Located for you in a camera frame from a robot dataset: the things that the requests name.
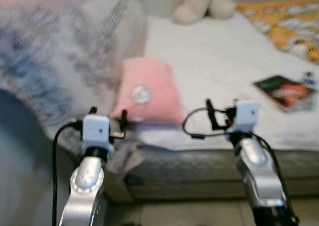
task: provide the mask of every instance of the book cover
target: book cover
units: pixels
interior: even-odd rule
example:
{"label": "book cover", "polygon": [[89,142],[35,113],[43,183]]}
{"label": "book cover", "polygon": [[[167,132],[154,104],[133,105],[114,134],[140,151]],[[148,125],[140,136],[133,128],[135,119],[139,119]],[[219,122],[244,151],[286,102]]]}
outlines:
{"label": "book cover", "polygon": [[296,109],[316,93],[314,89],[280,75],[272,76],[254,84],[284,110]]}

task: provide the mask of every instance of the floor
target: floor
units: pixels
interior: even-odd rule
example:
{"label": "floor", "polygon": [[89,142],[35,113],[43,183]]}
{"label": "floor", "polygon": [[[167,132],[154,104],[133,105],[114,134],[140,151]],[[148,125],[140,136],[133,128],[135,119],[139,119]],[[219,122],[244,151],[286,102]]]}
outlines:
{"label": "floor", "polygon": [[[294,199],[300,226],[319,226],[319,199]],[[115,206],[108,226],[255,226],[246,201]]]}

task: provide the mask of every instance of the pink pillow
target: pink pillow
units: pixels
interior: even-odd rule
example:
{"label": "pink pillow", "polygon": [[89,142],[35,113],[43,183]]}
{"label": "pink pillow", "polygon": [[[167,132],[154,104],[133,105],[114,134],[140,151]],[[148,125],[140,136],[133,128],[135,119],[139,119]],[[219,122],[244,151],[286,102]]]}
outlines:
{"label": "pink pillow", "polygon": [[158,60],[131,58],[123,63],[123,78],[112,117],[128,111],[128,120],[182,123],[183,115],[170,67]]}

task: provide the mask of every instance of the plush toy leg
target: plush toy leg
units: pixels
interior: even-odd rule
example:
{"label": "plush toy leg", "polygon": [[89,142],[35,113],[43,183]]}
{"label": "plush toy leg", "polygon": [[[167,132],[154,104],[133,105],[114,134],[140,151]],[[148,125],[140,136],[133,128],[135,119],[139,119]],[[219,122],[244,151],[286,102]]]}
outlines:
{"label": "plush toy leg", "polygon": [[211,0],[185,0],[173,15],[173,21],[179,24],[191,24],[202,19]]}
{"label": "plush toy leg", "polygon": [[212,0],[209,6],[209,12],[214,18],[224,19],[231,17],[236,10],[234,0]]}

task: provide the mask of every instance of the bed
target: bed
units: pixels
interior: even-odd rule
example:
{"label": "bed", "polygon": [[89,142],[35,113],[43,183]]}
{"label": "bed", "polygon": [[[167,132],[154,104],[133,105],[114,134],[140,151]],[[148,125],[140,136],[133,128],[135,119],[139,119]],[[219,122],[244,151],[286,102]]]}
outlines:
{"label": "bed", "polygon": [[[291,195],[319,194],[318,96],[312,111],[287,113],[252,83],[271,75],[300,80],[305,71],[318,76],[318,67],[277,50],[241,14],[219,21],[206,18],[191,26],[150,17],[146,56],[171,65],[185,112],[217,108],[233,100],[261,104],[256,133],[276,150]],[[209,133],[205,114],[189,120],[188,129]],[[127,161],[113,200],[172,200],[244,197],[232,146],[224,137],[193,140],[180,126],[135,125],[140,142]]]}

